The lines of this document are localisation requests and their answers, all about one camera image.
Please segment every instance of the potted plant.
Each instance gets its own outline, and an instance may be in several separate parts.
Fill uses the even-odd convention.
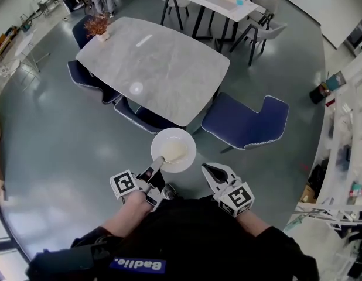
[[[88,20],[84,28],[88,31],[87,38],[96,36],[100,42],[106,41],[110,34],[107,32],[108,16],[95,16]]]

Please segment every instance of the blue chair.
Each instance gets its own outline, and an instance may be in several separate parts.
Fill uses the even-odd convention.
[[[204,117],[201,127],[233,148],[247,150],[279,140],[285,130],[289,105],[272,96],[264,98],[262,110],[255,112],[221,92]]]
[[[76,25],[74,25],[72,29],[73,36],[76,39],[76,42],[80,47],[80,49],[82,49],[93,38],[93,37],[87,38],[87,30],[84,28],[85,23],[92,18],[93,16],[91,15],[83,17],[82,20],[79,21]]]
[[[180,126],[154,114],[152,111],[142,106],[134,112],[129,106],[128,99],[123,95],[120,96],[119,100],[116,102],[114,109],[125,119],[151,134],[158,134],[161,130],[167,128],[180,128]]]
[[[99,78],[94,77],[90,72],[78,61],[73,60],[68,62],[69,74],[73,82],[81,87],[88,88],[92,91],[99,92],[99,99],[103,104],[114,103],[114,101],[121,95],[109,85],[102,82]]]

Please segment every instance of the name tag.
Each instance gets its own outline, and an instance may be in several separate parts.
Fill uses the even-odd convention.
[[[159,259],[115,257],[110,264],[110,268],[139,273],[164,274],[165,264],[165,260]]]

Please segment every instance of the dried flower arrangement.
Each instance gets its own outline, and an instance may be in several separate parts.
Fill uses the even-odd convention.
[[[88,31],[87,38],[102,35],[107,31],[108,24],[108,16],[106,15],[95,16],[88,20],[84,25],[84,28]]]

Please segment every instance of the gray floor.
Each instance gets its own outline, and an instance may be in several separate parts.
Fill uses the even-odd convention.
[[[121,0],[117,18],[132,16],[159,23],[160,0]],[[191,35],[199,7],[190,5],[184,20]],[[206,11],[200,33],[206,31]],[[76,87],[66,62],[78,52],[71,28],[81,18],[60,22],[39,43],[51,52],[41,73],[22,92],[20,70],[0,97],[2,124],[1,162],[8,202],[4,214],[20,244],[30,257],[44,248],[67,248],[120,208],[109,184],[110,176],[126,169],[140,172],[151,163],[153,136]],[[266,45],[261,57],[248,68],[248,43],[229,55],[231,60],[221,90],[259,111],[265,95],[290,105],[286,131],[281,140],[249,151],[233,150],[207,133],[195,140],[197,157],[183,173],[165,173],[184,197],[210,194],[200,170],[203,162],[231,166],[250,185],[256,201],[254,211],[270,224],[283,228],[303,191],[316,152],[322,126],[323,105],[310,102],[308,93],[324,78],[324,55],[320,28],[285,1],[280,0],[276,19],[287,22],[281,36]],[[220,36],[224,18],[215,16],[212,32]],[[176,13],[165,25],[179,30]],[[200,114],[188,130],[200,123]]]

